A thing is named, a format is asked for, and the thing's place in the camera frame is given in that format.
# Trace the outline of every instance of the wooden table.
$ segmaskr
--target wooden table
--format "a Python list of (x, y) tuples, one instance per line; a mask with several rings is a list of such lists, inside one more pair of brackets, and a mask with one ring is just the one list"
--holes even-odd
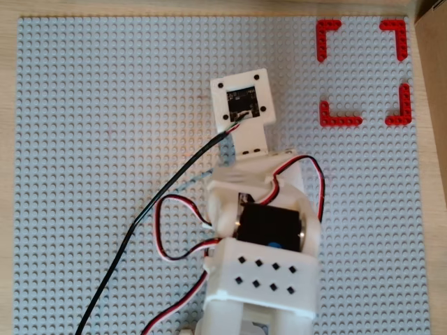
[[(66, 3), (62, 0), (0, 0), (0, 334), (13, 332), (14, 107), (18, 17), (366, 14), (408, 14), (413, 17), (415, 8), (412, 3), (403, 6), (408, 0), (364, 0), (369, 5), (351, 3), (355, 1), (341, 0), (338, 2), (345, 4), (337, 5), (330, 4), (333, 0), (319, 0), (319, 4), (290, 0), (72, 0)], [(447, 311), (447, 211), (414, 27), (411, 28), (411, 45), (430, 319), (432, 334), (444, 335), (447, 334), (447, 317), (444, 316)]]

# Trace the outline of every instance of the white plastic bracket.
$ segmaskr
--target white plastic bracket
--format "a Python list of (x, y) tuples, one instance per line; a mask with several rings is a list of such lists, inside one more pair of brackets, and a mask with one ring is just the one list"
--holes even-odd
[(214, 117), (219, 132), (231, 124), (228, 93), (254, 87), (258, 102), (259, 115), (251, 112), (244, 118), (240, 127), (231, 133), (235, 145), (236, 160), (263, 156), (268, 153), (264, 125), (276, 121), (274, 105), (267, 70), (259, 70), (229, 75), (228, 77), (211, 80), (211, 97)]

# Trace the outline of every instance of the black cable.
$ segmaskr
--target black cable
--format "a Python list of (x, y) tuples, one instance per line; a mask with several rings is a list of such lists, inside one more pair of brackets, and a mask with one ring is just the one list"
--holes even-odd
[(96, 290), (93, 298), (90, 301), (89, 306), (87, 307), (87, 310), (85, 311), (81, 322), (78, 325), (78, 328), (76, 329), (75, 335), (81, 335), (82, 330), (84, 329), (85, 325), (87, 324), (87, 321), (89, 319), (89, 316), (91, 312), (93, 311), (93, 308), (95, 307), (97, 301), (99, 300), (99, 297), (101, 296), (101, 293), (104, 291), (105, 286), (107, 285), (107, 282), (109, 281), (110, 277), (112, 276), (113, 271), (118, 265), (119, 260), (121, 259), (124, 249), (126, 249), (128, 242), (130, 241), (133, 232), (137, 228), (138, 224), (143, 220), (145, 215), (152, 209), (152, 207), (155, 205), (155, 203), (161, 198), (161, 196), (201, 157), (204, 153), (206, 153), (208, 150), (210, 150), (214, 145), (218, 144), (220, 141), (222, 141), (225, 137), (227, 137), (230, 134), (229, 131), (225, 131), (223, 133), (219, 133), (216, 136), (214, 136), (207, 144), (205, 144), (199, 151), (197, 151), (181, 168), (177, 171), (174, 176), (169, 179), (169, 181), (160, 189), (160, 191), (157, 192), (157, 194), (149, 201), (149, 204), (146, 205), (146, 207), (138, 214), (138, 216), (133, 221), (132, 225), (129, 227), (129, 230), (126, 233), (126, 236), (124, 237), (123, 242), (121, 243), (121, 246), (119, 246), (118, 252), (115, 256), (115, 258), (112, 261), (112, 264), (110, 265), (109, 269), (107, 270), (107, 273), (104, 276), (104, 279), (99, 284), (98, 289)]

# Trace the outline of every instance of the white 3d-printed robot body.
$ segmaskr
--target white 3d-printed robot body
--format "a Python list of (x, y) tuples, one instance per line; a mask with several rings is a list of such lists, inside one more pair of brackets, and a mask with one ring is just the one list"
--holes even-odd
[[(217, 167), (207, 183), (208, 216), (222, 241), (205, 258), (210, 277), (195, 334), (260, 334), (251, 322), (268, 325), (269, 334), (311, 334), (318, 303), (321, 228), (303, 192), (298, 164), (281, 175), (280, 192), (269, 205), (299, 212), (300, 252), (233, 237), (241, 224), (240, 195), (249, 194), (255, 201), (264, 197), (272, 189), (272, 171), (296, 156), (293, 150), (268, 152), (263, 127), (273, 123), (275, 115), (267, 71), (212, 80), (211, 86), (218, 131), (235, 116), (246, 115), (232, 133), (235, 164)], [(275, 222), (271, 228), (277, 229)]]

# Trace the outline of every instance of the red corner marker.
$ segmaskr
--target red corner marker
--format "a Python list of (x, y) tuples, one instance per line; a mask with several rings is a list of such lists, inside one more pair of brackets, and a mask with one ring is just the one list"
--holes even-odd
[(396, 55), (399, 61), (403, 61), (408, 56), (406, 45), (406, 26), (404, 20), (383, 20), (380, 22), (381, 30), (394, 30), (396, 35)]
[(326, 32), (338, 30), (342, 26), (340, 20), (318, 20), (316, 22), (316, 58), (320, 63), (328, 57)]
[(401, 84), (399, 86), (400, 115), (392, 115), (385, 118), (387, 126), (405, 126), (411, 123), (411, 99), (410, 86)]
[(352, 127), (359, 126), (363, 122), (361, 117), (331, 117), (329, 114), (329, 103), (320, 102), (320, 125), (322, 127)]

